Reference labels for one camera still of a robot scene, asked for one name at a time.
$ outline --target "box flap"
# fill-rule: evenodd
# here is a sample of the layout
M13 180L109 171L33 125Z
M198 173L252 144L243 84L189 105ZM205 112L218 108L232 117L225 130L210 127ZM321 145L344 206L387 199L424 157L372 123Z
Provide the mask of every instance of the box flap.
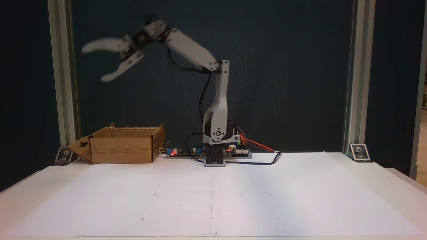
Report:
M89 137L85 136L67 146L68 149L92 162L91 148L89 146Z
M110 131L108 130L108 127L104 127L89 136L90 138L111 138Z

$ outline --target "metal bracket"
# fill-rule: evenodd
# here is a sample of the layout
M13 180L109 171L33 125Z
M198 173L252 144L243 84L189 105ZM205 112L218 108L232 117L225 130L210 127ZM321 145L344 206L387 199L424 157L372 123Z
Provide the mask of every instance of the metal bracket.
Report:
M77 155L67 147L60 147L56 154L55 165L64 166L77 159Z
M350 157L355 162L368 163L371 162L369 158L368 149L365 144L350 144L351 155Z

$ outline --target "table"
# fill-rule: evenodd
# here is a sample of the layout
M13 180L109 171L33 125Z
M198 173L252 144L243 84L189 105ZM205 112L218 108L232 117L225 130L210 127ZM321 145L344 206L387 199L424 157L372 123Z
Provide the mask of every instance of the table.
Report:
M328 153L340 163L351 175L372 190L381 199L386 201L397 212L423 232L427 232L427 204L425 197L427 189L400 172L386 170L376 163L356 163L342 153ZM78 160L68 166L52 166L40 171L14 187L2 193L0 216L7 219L0 224L0 233L19 221L41 203L60 191L65 185L73 181L91 165L85 160ZM115 240L123 237L80 237L91 240ZM225 237L227 239L247 239L248 237ZM17 239L45 239L45 237L0 237L5 240ZM73 237L51 237L51 240L75 239ZM132 239L170 239L163 237L132 237ZM394 240L427 239L427 235L408 236L346 236L346 237L251 237L251 239L286 239L286 240Z

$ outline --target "robotic arm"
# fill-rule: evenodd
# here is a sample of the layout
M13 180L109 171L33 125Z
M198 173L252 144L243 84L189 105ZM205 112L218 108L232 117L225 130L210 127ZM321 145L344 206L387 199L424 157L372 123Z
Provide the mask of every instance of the robotic arm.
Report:
M82 53L103 50L120 54L124 59L123 63L115 72L101 78L101 81L109 82L142 59L144 55L140 50L144 46L156 42L163 43L179 53L203 73L216 75L215 99L203 118L203 141L207 144L206 150L209 150L210 145L216 145L215 152L217 152L219 145L223 143L238 142L240 138L234 126L227 124L227 87L230 62L216 60L208 50L177 28L170 27L164 20L159 19L152 22L132 38L125 35L122 39L102 38L89 42L82 48ZM205 166L222 165L225 165L225 160L220 161L218 156L212 159L205 158Z

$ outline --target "open cardboard box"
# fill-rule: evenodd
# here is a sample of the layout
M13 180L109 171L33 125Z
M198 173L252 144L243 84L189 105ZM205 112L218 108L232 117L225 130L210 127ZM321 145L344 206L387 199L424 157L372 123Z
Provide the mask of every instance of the open cardboard box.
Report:
M92 164L152 163L164 145L164 124L157 128L116 127L111 123L67 147Z

